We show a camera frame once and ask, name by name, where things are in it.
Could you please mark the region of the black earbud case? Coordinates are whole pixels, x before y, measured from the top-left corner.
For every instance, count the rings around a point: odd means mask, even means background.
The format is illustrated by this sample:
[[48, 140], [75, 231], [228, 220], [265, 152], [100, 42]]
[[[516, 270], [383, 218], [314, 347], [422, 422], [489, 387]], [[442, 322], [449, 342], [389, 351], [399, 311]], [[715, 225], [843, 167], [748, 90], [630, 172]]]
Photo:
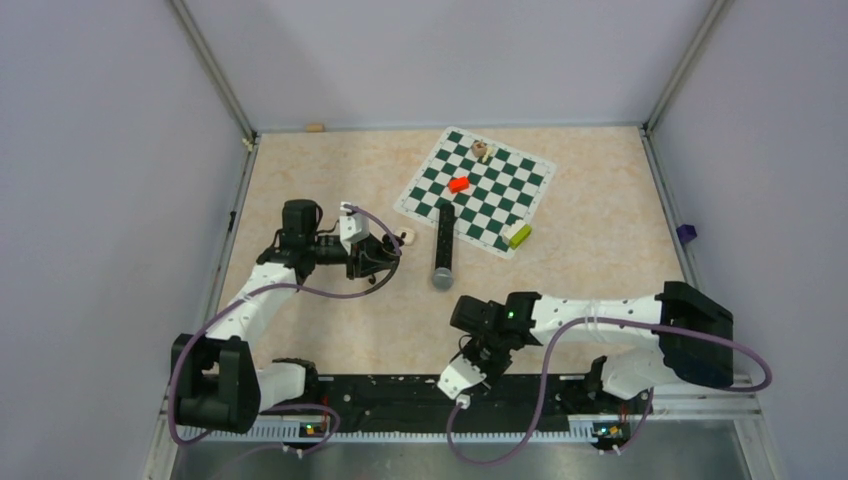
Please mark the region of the black earbud case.
[[386, 262], [396, 262], [400, 258], [394, 244], [389, 240], [384, 239], [381, 242], [379, 251], [381, 258]]

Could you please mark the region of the cream earbud case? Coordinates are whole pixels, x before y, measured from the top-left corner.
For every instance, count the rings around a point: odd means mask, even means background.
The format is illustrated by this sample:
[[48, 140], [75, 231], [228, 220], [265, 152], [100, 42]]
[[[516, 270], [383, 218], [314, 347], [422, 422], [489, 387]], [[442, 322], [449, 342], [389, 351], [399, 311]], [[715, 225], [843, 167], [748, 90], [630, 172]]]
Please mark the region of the cream earbud case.
[[406, 227], [398, 228], [394, 232], [394, 235], [397, 237], [398, 242], [403, 246], [413, 245], [417, 238], [416, 232], [413, 229]]

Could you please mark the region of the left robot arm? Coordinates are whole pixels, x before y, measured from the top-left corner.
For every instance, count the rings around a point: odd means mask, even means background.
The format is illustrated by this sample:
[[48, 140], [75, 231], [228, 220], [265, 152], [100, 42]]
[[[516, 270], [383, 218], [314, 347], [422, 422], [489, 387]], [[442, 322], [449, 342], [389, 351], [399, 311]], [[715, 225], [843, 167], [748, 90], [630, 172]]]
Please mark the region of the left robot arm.
[[320, 386], [311, 363], [283, 359], [257, 368], [252, 350], [285, 302], [299, 292], [324, 298], [335, 295], [309, 287], [316, 267], [342, 265], [349, 280], [365, 278], [371, 294], [396, 273], [408, 235], [386, 229], [382, 237], [370, 230], [383, 223], [373, 214], [342, 203], [330, 230], [320, 223], [323, 210], [308, 199], [284, 203], [282, 225], [238, 293], [195, 334], [178, 336], [171, 350], [172, 373], [167, 399], [172, 438], [186, 444], [179, 427], [245, 433], [256, 418], [285, 402], [297, 413], [319, 404]]

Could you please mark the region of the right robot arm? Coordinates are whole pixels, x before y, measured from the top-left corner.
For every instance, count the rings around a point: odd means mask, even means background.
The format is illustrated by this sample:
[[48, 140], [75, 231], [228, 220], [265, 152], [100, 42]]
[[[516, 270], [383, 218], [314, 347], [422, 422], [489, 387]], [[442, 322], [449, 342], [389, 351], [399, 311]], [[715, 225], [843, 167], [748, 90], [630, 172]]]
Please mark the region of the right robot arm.
[[655, 295], [621, 300], [568, 300], [514, 292], [504, 303], [463, 295], [450, 324], [470, 340], [442, 371], [450, 399], [491, 389], [527, 346], [559, 342], [625, 346], [606, 357], [586, 385], [589, 404], [612, 412], [654, 386], [689, 383], [725, 389], [734, 381], [733, 350], [709, 341], [733, 338], [732, 314], [693, 286], [667, 281]]

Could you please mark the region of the red toy brick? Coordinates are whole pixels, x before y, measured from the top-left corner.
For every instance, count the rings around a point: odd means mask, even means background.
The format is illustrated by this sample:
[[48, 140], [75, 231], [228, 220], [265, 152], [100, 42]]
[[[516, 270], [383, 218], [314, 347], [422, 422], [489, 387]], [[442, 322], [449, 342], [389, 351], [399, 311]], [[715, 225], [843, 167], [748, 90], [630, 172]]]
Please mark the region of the red toy brick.
[[451, 194], [457, 194], [467, 190], [470, 187], [470, 180], [467, 176], [453, 178], [448, 183], [448, 190]]

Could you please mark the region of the white and green toy brick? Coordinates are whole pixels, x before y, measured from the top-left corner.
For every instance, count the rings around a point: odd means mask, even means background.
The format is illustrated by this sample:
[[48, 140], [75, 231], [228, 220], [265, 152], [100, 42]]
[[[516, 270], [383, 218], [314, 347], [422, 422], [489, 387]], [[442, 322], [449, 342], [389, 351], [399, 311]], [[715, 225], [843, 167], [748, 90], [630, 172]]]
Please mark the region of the white and green toy brick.
[[502, 238], [510, 249], [517, 249], [532, 234], [532, 226], [524, 221], [516, 221], [505, 227]]

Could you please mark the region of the green white chessboard mat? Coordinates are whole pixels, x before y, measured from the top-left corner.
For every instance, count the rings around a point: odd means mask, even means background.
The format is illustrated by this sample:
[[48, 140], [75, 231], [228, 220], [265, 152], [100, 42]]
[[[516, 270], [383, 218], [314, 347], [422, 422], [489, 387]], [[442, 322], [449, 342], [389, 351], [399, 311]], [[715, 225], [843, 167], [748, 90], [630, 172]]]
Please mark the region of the green white chessboard mat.
[[[488, 163], [470, 151], [475, 141], [488, 144]], [[422, 224], [438, 224], [439, 206], [452, 203], [456, 209], [455, 230], [459, 239], [500, 258], [510, 259], [510, 249], [501, 234], [506, 226], [521, 220], [527, 224], [557, 171], [557, 165], [478, 133], [451, 126], [446, 128], [423, 163], [394, 203], [394, 210]], [[451, 194], [451, 179], [467, 176], [470, 187]]]

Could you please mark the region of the wooden letter cube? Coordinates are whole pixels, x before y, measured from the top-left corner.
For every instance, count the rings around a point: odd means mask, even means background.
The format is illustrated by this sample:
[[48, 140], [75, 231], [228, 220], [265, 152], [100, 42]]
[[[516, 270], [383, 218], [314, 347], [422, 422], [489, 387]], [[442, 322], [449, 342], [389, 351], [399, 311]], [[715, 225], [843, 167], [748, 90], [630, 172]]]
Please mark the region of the wooden letter cube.
[[482, 158], [488, 151], [488, 144], [483, 141], [475, 141], [472, 143], [470, 151], [476, 158]]

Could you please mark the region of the purple object outside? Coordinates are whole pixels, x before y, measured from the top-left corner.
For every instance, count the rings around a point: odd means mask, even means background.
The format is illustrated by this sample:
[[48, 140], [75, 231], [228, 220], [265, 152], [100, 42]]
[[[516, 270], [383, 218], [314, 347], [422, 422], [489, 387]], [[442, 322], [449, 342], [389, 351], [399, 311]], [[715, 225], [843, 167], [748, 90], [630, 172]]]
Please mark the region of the purple object outside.
[[697, 229], [691, 224], [681, 224], [676, 228], [676, 235], [682, 245], [686, 245], [698, 237]]

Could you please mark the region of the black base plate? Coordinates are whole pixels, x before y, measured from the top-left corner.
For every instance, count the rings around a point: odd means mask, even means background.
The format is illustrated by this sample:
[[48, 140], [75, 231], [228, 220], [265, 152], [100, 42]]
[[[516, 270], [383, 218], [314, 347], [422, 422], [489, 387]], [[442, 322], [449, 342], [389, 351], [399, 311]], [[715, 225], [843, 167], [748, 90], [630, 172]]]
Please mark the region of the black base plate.
[[[341, 418], [341, 433], [443, 434], [456, 401], [438, 387], [436, 375], [335, 375], [307, 381], [304, 393], [284, 405], [320, 404]], [[524, 433], [536, 407], [540, 376], [508, 374], [460, 412], [455, 434]], [[566, 432], [580, 415], [608, 416], [612, 423], [636, 420], [646, 408], [643, 391], [622, 400], [589, 390], [581, 375], [547, 376], [537, 432]]]

